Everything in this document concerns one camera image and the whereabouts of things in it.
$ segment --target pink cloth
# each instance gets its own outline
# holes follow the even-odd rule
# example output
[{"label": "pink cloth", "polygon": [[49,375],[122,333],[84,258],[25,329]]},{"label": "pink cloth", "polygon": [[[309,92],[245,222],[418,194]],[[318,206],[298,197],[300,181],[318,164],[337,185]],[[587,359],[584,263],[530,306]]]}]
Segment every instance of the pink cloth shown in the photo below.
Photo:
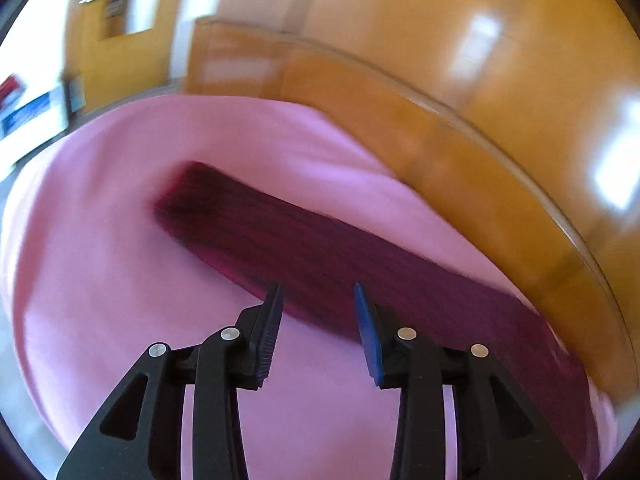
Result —
[{"label": "pink cloth", "polygon": [[[149,343],[200,343],[258,302],[155,224],[150,205],[184,160],[524,299],[420,197],[310,108],[164,96],[105,114],[53,148],[18,178],[0,264],[25,380],[67,447]],[[257,393],[240,392],[239,403],[252,480],[388,478],[398,393],[373,387],[359,345],[285,316],[270,378]],[[451,405],[447,416],[450,429]],[[448,442],[453,449],[451,431]],[[184,448],[189,462],[188,438]],[[454,478],[451,453],[448,462]]]}]

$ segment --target yellow door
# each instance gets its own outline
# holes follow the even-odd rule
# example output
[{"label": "yellow door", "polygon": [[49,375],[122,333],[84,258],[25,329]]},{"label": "yellow door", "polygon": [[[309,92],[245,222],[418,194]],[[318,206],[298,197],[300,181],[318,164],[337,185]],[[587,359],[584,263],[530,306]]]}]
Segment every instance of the yellow door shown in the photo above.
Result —
[{"label": "yellow door", "polygon": [[71,0],[65,78],[81,82],[85,110],[168,81],[180,0]]}]

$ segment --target maroon fabric strip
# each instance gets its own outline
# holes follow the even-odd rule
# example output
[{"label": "maroon fabric strip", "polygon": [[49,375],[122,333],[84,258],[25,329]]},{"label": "maroon fabric strip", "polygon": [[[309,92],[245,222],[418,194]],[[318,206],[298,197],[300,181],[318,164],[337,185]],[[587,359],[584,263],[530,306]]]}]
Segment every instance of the maroon fabric strip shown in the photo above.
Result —
[{"label": "maroon fabric strip", "polygon": [[156,203],[160,225],[207,265],[264,297],[280,281],[286,311],[359,341],[353,286],[436,343],[487,345],[546,416],[588,478],[598,435],[580,360],[513,296],[460,276],[339,220],[189,163]]}]

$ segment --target maroon towel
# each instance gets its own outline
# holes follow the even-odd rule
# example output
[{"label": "maroon towel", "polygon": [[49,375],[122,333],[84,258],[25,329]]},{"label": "maroon towel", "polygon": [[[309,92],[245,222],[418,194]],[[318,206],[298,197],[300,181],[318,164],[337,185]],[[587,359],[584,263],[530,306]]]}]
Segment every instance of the maroon towel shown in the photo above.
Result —
[{"label": "maroon towel", "polygon": [[587,376],[520,300],[382,238],[257,191],[199,162],[158,200],[161,226],[250,293],[282,282],[286,311],[359,341],[353,286],[436,343],[487,345],[588,478],[599,470]]}]

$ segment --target metal rivet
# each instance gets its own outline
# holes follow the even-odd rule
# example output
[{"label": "metal rivet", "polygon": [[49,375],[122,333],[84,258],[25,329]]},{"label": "metal rivet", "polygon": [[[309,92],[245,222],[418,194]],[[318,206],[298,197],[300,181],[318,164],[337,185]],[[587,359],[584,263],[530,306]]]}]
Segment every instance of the metal rivet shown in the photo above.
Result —
[{"label": "metal rivet", "polygon": [[225,341],[233,341],[233,339],[237,339],[239,335],[240,331],[235,326],[230,326],[220,332],[220,337]]},{"label": "metal rivet", "polygon": [[489,349],[481,344],[476,344],[471,347],[471,353],[476,357],[487,357],[489,355]]},{"label": "metal rivet", "polygon": [[151,348],[149,349],[149,355],[151,357],[160,357],[165,352],[166,352],[166,345],[163,345],[162,343],[156,343],[155,345],[152,345]]},{"label": "metal rivet", "polygon": [[409,328],[408,326],[402,327],[400,330],[398,330],[398,337],[400,339],[404,339],[405,341],[411,341],[411,339],[415,339],[417,335],[417,332],[413,328]]}]

